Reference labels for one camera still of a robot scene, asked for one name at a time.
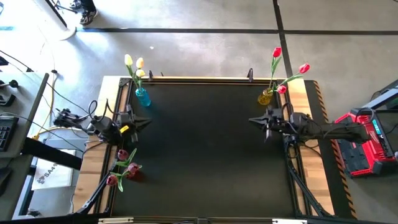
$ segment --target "gray floor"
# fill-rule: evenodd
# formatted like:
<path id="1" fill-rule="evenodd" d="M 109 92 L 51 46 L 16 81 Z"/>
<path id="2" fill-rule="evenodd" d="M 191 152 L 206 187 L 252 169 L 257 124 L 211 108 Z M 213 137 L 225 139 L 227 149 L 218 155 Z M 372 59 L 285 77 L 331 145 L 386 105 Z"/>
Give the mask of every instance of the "gray floor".
<path id="1" fill-rule="evenodd" d="M 144 57 L 146 70 L 155 75 L 245 77 L 253 68 L 255 77 L 268 77 L 270 54 L 280 45 L 277 34 L 78 32 L 66 41 L 46 42 L 34 17 L 29 21 L 16 18 L 17 1 L 1 1 L 5 7 L 0 26 L 17 28 L 0 31 L 0 49 L 38 72 L 55 67 L 60 74 L 56 89 L 84 107 L 97 98 L 103 76 L 127 75 L 126 53 Z M 277 29 L 272 0 L 95 3 L 99 16 L 89 25 L 93 28 Z M 393 0 L 280 0 L 279 5 L 284 28 L 289 30 L 398 30 L 398 2 Z M 63 12 L 62 16 L 78 23 L 74 14 Z M 293 72 L 305 62 L 311 64 L 304 78 L 319 82 L 330 119 L 365 104 L 373 92 L 398 77 L 396 35 L 286 35 L 286 40 Z M 283 64 L 277 77 L 285 77 Z M 59 97 L 55 106 L 81 113 Z M 47 110 L 43 104 L 36 121 L 42 122 Z M 397 184 L 398 175 L 351 180 L 359 218 L 396 223 Z M 31 207 L 46 216 L 66 214 L 72 192 L 71 188 L 35 192 Z M 53 198 L 57 198 L 55 206 L 42 205 Z"/>

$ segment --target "shoe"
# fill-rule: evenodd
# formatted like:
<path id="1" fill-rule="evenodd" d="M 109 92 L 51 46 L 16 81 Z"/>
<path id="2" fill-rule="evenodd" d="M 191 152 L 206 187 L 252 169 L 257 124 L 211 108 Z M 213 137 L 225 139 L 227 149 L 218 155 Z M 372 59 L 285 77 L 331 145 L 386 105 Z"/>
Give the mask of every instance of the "shoe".
<path id="1" fill-rule="evenodd" d="M 69 8 L 71 8 L 73 10 L 77 10 L 77 9 L 81 8 L 81 0 L 73 0 L 73 2 L 71 2 L 69 4 Z"/>
<path id="2" fill-rule="evenodd" d="M 87 11 L 85 10 L 81 15 L 80 24 L 83 26 L 87 26 L 93 22 L 94 17 L 98 15 L 98 10 L 95 11 Z"/>

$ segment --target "hazard stripe tape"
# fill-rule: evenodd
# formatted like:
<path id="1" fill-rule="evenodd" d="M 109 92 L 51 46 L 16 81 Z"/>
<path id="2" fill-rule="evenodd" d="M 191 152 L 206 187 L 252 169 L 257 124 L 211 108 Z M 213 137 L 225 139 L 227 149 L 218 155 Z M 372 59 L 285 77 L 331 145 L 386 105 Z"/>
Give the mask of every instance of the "hazard stripe tape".
<path id="1" fill-rule="evenodd" d="M 313 83 L 315 85 L 315 89 L 316 89 L 317 94 L 318 94 L 318 99 L 319 99 L 319 102 L 320 102 L 320 105 L 321 105 L 321 109 L 322 109 L 322 112 L 323 112 L 323 117 L 324 117 L 326 122 L 329 122 L 328 114 L 326 112 L 325 104 L 323 103 L 323 97 L 322 97 L 321 90 L 319 88 L 319 84 L 318 84 L 317 81 L 313 81 Z M 338 145 L 337 145 L 335 140 L 331 140 L 331 146 L 333 148 L 333 152 L 335 153 L 337 167 L 340 170 L 341 181 L 343 183 L 344 191 L 346 192 L 346 196 L 347 196 L 347 199 L 348 199 L 348 205 L 349 205 L 349 207 L 351 209 L 351 214 L 352 214 L 352 216 L 355 219 L 358 219 L 357 215 L 356 215 L 356 212 L 355 212 L 353 199 L 351 198 L 351 194 L 349 193 L 349 188 L 348 188 L 348 184 L 347 184 L 347 180 L 346 180 L 346 175 L 344 173 L 344 168 L 343 168 L 343 165 L 342 165 L 342 162 L 341 162 L 340 153 L 338 151 Z"/>

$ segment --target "table leg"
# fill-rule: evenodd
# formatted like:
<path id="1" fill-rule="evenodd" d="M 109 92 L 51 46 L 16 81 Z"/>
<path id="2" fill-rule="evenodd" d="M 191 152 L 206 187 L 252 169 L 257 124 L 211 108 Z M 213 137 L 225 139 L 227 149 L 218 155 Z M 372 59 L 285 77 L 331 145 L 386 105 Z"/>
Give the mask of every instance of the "table leg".
<path id="1" fill-rule="evenodd" d="M 25 139 L 23 154 L 30 154 L 32 156 L 51 161 L 56 164 L 80 170 L 81 159 L 69 153 L 62 152 L 56 148 L 43 144 L 31 138 Z"/>

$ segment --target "vase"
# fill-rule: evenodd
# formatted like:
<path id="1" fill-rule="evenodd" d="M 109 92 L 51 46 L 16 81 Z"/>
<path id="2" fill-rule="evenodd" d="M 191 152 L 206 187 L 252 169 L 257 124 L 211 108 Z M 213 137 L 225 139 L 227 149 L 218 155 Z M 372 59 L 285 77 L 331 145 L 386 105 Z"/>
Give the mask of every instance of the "vase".
<path id="1" fill-rule="evenodd" d="M 150 105 L 150 99 L 147 91 L 144 88 L 138 88 L 136 89 L 136 96 L 139 100 L 139 103 L 142 106 L 149 106 Z"/>
<path id="2" fill-rule="evenodd" d="M 271 102 L 273 94 L 274 92 L 270 88 L 267 88 L 261 93 L 261 95 L 259 95 L 257 101 L 259 104 L 267 106 Z"/>

